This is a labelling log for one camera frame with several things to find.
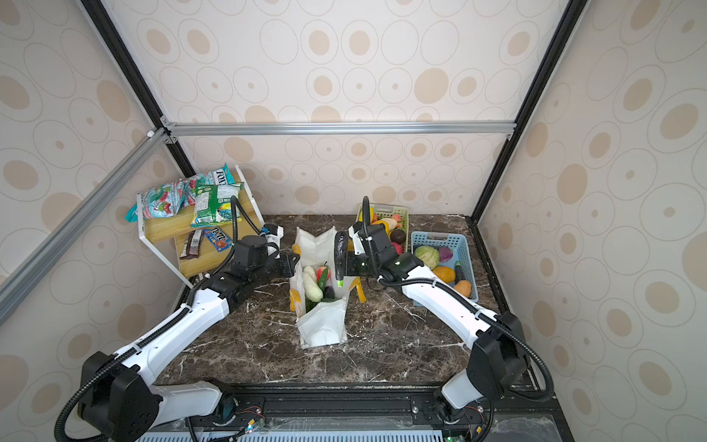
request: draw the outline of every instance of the wooden shelf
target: wooden shelf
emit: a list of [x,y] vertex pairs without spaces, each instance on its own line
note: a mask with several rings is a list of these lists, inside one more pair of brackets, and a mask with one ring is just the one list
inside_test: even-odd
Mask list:
[[[236,181],[239,181],[238,174],[233,175]],[[248,198],[245,189],[239,192],[238,201],[240,201],[245,213],[250,217],[251,221],[253,221],[257,227],[262,228],[253,203],[250,201],[250,198]],[[194,206],[190,206],[181,209],[178,214],[170,218],[146,219],[145,237],[152,244],[161,243],[164,240],[174,238],[177,253],[180,254],[187,240],[187,235],[190,231],[196,230],[196,228],[191,226],[193,218]],[[219,228],[226,235],[233,238],[233,226],[231,223],[219,226]],[[242,217],[238,222],[238,238],[241,239],[248,235],[257,235],[257,233],[255,233],[248,222]],[[199,257],[193,260],[179,260],[179,270],[185,277],[193,277],[195,274],[206,272],[217,267],[223,259],[226,258],[227,254],[228,249],[220,253],[216,252],[211,242],[206,238],[202,238]]]

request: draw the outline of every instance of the plastic basket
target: plastic basket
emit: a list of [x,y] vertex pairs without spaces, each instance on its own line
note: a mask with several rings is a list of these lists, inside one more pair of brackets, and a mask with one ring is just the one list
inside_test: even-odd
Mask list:
[[[400,215],[400,218],[402,218],[402,221],[400,223],[402,224],[402,230],[405,231],[405,247],[403,248],[403,251],[405,250],[410,250],[410,216],[408,215],[407,207],[403,206],[391,206],[390,204],[376,204],[376,203],[370,203],[370,206],[373,208],[373,213],[378,215],[378,219],[381,218],[390,218],[391,216],[397,214]],[[363,204],[358,206],[358,213],[356,215],[356,220],[358,221],[359,216],[361,216],[361,213],[363,211]]]
[[472,268],[472,258],[469,256],[469,243],[467,237],[456,233],[437,233],[437,232],[413,232],[411,236],[410,246],[411,251],[415,250],[418,245],[430,245],[435,248],[447,247],[454,252],[452,259],[447,262],[440,262],[440,266],[451,267],[454,269],[454,264],[459,261],[462,263],[462,271],[467,281],[472,283],[472,295],[469,297],[474,302],[479,300],[479,292],[477,292],[477,282],[474,278],[474,269]]

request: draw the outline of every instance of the wall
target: wall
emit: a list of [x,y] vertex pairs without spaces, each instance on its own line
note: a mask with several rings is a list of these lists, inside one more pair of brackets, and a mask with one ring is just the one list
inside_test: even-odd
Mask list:
[[[148,121],[81,12],[0,1],[2,279],[140,141]],[[83,360],[162,320],[180,280],[122,217],[136,192],[179,176],[158,149],[0,326],[0,441],[53,440]],[[163,243],[174,255],[174,245]],[[69,433],[97,432],[73,416]]]
[[592,3],[481,220],[575,440],[707,434],[707,4]]
[[175,122],[513,120],[566,1],[111,0]]
[[151,124],[68,1],[3,1],[0,60],[4,280]]
[[361,199],[470,214],[504,134],[182,137],[197,170],[240,164],[264,214],[355,214]]

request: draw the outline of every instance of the robotic arm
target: robotic arm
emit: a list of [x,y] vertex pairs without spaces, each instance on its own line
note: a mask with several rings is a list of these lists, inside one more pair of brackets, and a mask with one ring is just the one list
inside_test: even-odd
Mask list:
[[[364,197],[363,221],[349,228],[354,251],[346,251],[345,232],[338,232],[336,236],[335,279],[376,277],[381,284],[395,287],[427,307],[472,349],[467,368],[454,375],[438,392],[436,407],[444,421],[459,419],[464,406],[481,397],[494,400],[513,394],[538,402],[552,397],[549,371],[523,340],[520,322],[514,315],[497,316],[458,294],[411,253],[398,255],[385,228],[372,226],[369,218],[368,198]],[[116,442],[133,442],[153,426],[190,416],[209,415],[215,424],[227,424],[235,416],[235,401],[219,387],[220,382],[167,386],[153,383],[181,351],[206,329],[235,311],[256,287],[273,278],[294,275],[300,256],[279,250],[282,236],[282,227],[265,224],[261,235],[236,240],[238,229],[234,226],[229,256],[211,277],[194,285],[178,311],[116,354],[99,351],[84,362],[82,386],[57,418],[56,440],[78,442],[64,430],[69,413],[76,405],[78,415],[102,433],[80,442],[101,442],[108,437]],[[539,397],[515,392],[510,387],[528,367],[528,357],[536,361],[545,377],[546,391]]]

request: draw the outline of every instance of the marble table top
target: marble table top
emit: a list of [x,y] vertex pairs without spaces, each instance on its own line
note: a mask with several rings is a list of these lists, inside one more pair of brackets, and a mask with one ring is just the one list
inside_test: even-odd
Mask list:
[[[318,235],[348,228],[350,215],[265,216],[285,227],[291,248],[300,226]],[[463,233],[469,241],[479,303],[498,311],[464,216],[411,215],[415,231]],[[289,284],[259,287],[238,311],[209,328],[162,372],[156,384],[217,378],[227,383],[441,382],[466,367],[469,350],[444,322],[394,289],[363,279],[367,302],[352,294],[346,311],[348,342],[301,349],[289,309]]]

